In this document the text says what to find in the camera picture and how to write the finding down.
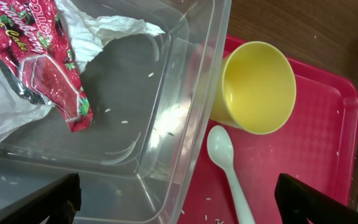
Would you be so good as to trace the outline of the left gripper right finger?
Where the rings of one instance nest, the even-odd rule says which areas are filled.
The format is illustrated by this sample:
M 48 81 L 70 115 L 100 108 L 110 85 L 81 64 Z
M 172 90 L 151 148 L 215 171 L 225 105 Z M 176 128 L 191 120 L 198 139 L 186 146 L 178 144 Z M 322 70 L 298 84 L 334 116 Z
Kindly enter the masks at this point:
M 275 201 L 284 224 L 358 224 L 358 212 L 285 173 L 278 176 Z

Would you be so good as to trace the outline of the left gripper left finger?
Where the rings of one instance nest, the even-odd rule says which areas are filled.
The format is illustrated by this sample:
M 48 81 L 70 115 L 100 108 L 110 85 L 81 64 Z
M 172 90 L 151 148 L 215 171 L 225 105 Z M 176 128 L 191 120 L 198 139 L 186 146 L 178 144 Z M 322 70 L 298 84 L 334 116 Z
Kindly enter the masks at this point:
M 0 224 L 72 223 L 80 210 L 80 176 L 71 173 L 0 209 Z

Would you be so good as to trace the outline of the white napkin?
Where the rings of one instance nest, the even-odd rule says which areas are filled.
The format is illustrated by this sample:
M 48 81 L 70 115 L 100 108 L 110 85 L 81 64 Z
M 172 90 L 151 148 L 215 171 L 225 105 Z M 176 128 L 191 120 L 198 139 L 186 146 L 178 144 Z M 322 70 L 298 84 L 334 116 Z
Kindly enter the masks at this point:
M 142 19 L 125 16 L 91 17 L 78 9 L 72 1 L 54 1 L 71 49 L 79 77 L 86 65 L 114 39 L 147 34 L 153 37 L 163 30 Z M 52 104 L 31 103 L 20 93 L 20 84 L 11 77 L 0 60 L 0 142 L 20 126 L 44 118 Z

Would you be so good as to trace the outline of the yellow plastic cup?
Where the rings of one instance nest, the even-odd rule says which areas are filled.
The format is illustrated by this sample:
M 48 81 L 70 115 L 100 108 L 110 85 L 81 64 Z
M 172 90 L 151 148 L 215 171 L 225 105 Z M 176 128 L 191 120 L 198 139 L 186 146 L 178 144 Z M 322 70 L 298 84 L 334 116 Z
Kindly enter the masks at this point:
M 295 74 L 286 56 L 266 42 L 246 42 L 222 61 L 210 118 L 270 134 L 288 121 L 295 101 Z

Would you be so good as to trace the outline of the red snack wrapper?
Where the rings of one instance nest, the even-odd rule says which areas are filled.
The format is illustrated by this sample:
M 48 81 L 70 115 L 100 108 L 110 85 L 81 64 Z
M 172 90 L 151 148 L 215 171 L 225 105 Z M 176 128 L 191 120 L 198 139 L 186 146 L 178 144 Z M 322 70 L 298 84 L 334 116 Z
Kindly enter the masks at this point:
M 52 104 L 75 132 L 93 119 L 52 0 L 0 0 L 0 60 L 31 103 Z

